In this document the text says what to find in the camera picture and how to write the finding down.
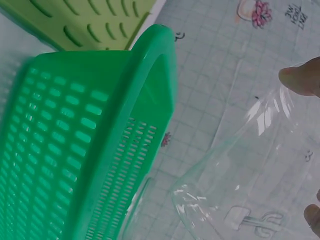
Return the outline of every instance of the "light green plastic basket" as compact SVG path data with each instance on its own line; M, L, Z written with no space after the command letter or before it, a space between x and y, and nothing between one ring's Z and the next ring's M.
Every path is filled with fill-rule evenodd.
M1 240L116 240L174 111L174 36L32 59L0 142Z
M156 0L0 0L59 50L127 50Z

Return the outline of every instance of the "fingertip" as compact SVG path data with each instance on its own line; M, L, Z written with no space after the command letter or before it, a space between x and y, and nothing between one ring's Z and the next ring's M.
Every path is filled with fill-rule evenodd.
M320 208L315 204L310 204L304 209L303 216L307 223L312 226L320 219Z

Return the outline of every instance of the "basket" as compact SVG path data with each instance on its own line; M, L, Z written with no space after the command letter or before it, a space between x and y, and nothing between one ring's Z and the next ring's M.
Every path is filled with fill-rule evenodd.
M0 0L59 50L127 50L155 0Z
M32 59L0 142L0 239L116 240L174 111L172 31Z

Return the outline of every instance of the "clear plastic bottle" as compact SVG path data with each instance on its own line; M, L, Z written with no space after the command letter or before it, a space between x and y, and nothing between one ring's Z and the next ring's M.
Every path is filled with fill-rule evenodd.
M318 202L319 143L320 99L281 86L172 186L173 204L199 240L319 239L304 219Z

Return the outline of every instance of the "grid pattern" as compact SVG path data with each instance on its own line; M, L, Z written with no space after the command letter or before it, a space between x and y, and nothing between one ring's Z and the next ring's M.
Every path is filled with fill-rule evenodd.
M211 146L242 126L239 119L268 89L277 86L281 68L319 54L317 4L308 0L268 2L273 19L264 29L255 29L249 21L235 22L238 0L167 0L157 22L176 33L185 33L185 38L176 41L178 102L168 130L171 141L161 148L151 171L156 186L141 217L148 221L143 225L145 233L140 239L193 239L184 225L178 224L177 217L170 218L171 231L159 228L164 224L160 215L173 210L168 196L170 186ZM285 16L289 4L302 6L302 12L308 16L303 30ZM247 134L250 138L256 133ZM265 137L266 144L272 144L272 140L272 136ZM291 156L303 158L306 150L307 147L302 146ZM245 146L239 146L232 154L244 155L246 151ZM259 167L253 160L262 156L263 151L261 144L256 145L255 151L248 153L252 159L247 162L250 168L236 165L233 171L242 171L244 176L253 173ZM271 166L279 171L288 167L283 162L279 164ZM290 168L284 178L290 181L294 172L295 169ZM275 191L280 192L281 188L289 190L289 186L279 186ZM294 200L301 204L307 191L310 192L300 189ZM262 211L256 214L262 216L263 209L267 208L259 207ZM301 217L292 217L296 218L296 225L301 225Z

